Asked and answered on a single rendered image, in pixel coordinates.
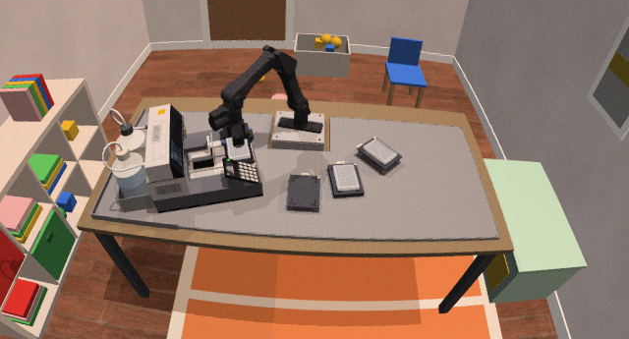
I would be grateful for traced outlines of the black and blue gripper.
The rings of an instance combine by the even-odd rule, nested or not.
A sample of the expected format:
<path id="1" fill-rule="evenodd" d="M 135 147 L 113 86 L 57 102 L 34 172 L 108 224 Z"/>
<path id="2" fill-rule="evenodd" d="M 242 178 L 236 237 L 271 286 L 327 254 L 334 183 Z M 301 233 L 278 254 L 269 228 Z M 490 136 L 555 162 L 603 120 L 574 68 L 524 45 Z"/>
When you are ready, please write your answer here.
<path id="1" fill-rule="evenodd" d="M 237 124 L 239 124 L 239 123 L 241 123 L 241 122 L 242 122 L 242 121 L 238 122 Z M 231 125 L 237 125 L 237 124 L 234 124 L 234 123 L 230 123 L 230 124 L 231 124 Z M 251 144 L 251 142 L 252 142 L 252 141 L 253 141 L 253 139 L 254 139 L 253 130 L 252 130 L 252 128 L 251 128 L 251 127 L 249 127 L 249 126 L 248 126 L 248 123 L 245 123 L 245 128 L 246 128 L 246 134 L 244 135 L 244 137 L 245 137 L 245 139 L 247 139 L 247 142 L 248 142 L 248 147 L 250 147 L 250 144 Z M 226 148 L 226 150 L 228 151 L 227 144 L 226 144 L 226 143 L 227 143 L 227 142 L 226 142 L 226 139 L 228 139 L 227 126 L 223 127 L 223 128 L 222 128 L 222 130 L 223 130 L 223 132 L 222 132 L 222 131 L 219 131 L 220 141 L 221 141 L 221 144 L 222 144 L 222 145 Z M 223 138 L 223 137 L 224 137 L 224 138 Z M 248 140 L 248 139 L 249 139 L 249 140 Z"/>

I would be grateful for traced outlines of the white plastic bottle with blue liquid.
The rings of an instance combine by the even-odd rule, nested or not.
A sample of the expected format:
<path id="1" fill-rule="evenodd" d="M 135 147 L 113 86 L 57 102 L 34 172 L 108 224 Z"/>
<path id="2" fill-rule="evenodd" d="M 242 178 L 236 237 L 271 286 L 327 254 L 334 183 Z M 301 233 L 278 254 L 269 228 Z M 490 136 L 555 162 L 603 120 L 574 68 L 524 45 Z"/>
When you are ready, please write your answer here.
<path id="1" fill-rule="evenodd" d="M 121 146 L 123 149 L 122 151 L 120 150 L 120 147 L 118 147 L 115 151 L 117 159 L 114 161 L 112 169 L 125 169 L 143 163 L 143 158 L 140 154 L 129 152 L 126 145 Z M 146 172 L 144 167 L 140 166 L 123 172 L 112 171 L 112 173 L 124 198 L 133 198 L 150 194 L 146 184 Z"/>

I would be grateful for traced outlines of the white bottle with black cap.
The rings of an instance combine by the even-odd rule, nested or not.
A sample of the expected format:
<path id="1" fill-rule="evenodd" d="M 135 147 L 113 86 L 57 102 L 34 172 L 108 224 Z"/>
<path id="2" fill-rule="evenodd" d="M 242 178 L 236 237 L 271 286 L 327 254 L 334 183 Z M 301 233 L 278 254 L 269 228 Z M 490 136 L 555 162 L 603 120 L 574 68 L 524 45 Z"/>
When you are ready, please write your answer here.
<path id="1" fill-rule="evenodd" d="M 146 138 L 145 134 L 141 130 L 133 130 L 132 124 L 126 122 L 127 127 L 124 124 L 120 126 L 121 136 L 116 140 L 120 145 L 126 145 L 129 152 L 136 152 L 140 154 L 145 162 L 145 148 Z"/>

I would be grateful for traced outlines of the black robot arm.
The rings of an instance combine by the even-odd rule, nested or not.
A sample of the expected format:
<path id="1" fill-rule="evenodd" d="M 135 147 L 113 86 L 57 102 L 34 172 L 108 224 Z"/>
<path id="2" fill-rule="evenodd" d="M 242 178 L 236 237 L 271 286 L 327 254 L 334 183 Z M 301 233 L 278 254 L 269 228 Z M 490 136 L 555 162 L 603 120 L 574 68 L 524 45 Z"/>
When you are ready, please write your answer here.
<path id="1" fill-rule="evenodd" d="M 295 111 L 294 118 L 281 117 L 277 126 L 311 133 L 321 133 L 322 123 L 308 121 L 308 115 L 311 114 L 311 110 L 308 100 L 301 92 L 296 77 L 297 60 L 280 50 L 270 47 L 265 45 L 262 48 L 263 52 L 260 57 L 252 66 L 222 89 L 220 96 L 223 99 L 223 104 L 208 114 L 208 123 L 211 129 L 216 132 L 227 126 L 228 138 L 232 134 L 233 146 L 236 148 L 245 144 L 244 135 L 246 133 L 244 119 L 242 120 L 242 108 L 244 107 L 244 100 L 247 98 L 246 95 L 271 69 L 277 72 L 284 85 L 288 107 Z M 242 122 L 237 124 L 240 121 Z M 231 125 L 230 123 L 237 125 Z"/>

